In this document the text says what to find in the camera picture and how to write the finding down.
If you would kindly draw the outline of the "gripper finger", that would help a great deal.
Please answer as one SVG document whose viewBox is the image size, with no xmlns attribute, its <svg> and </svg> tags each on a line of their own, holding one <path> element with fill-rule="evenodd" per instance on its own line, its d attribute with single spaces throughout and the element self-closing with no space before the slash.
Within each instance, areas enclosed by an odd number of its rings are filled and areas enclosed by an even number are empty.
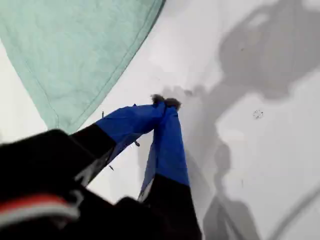
<svg viewBox="0 0 320 240">
<path fill-rule="evenodd" d="M 154 98 L 164 107 L 153 129 L 139 200 L 147 208 L 152 236 L 157 240 L 200 240 L 188 176 L 186 154 L 175 98 Z"/>
<path fill-rule="evenodd" d="M 86 187 L 126 147 L 158 125 L 166 110 L 165 99 L 159 94 L 151 99 L 152 104 L 119 108 L 71 135 L 94 158 L 76 181 Z"/>
</svg>

